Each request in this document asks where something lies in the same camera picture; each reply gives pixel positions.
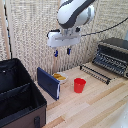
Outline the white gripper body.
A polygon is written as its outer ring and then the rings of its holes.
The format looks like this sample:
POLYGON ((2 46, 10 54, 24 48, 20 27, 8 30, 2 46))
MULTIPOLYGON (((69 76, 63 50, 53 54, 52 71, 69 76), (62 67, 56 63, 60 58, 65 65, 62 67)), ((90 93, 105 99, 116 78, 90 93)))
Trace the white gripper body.
POLYGON ((78 44, 80 42, 81 35, 79 32, 67 34, 66 32, 61 32, 60 29, 56 29, 49 31, 47 37, 47 45, 51 48, 57 48, 78 44))

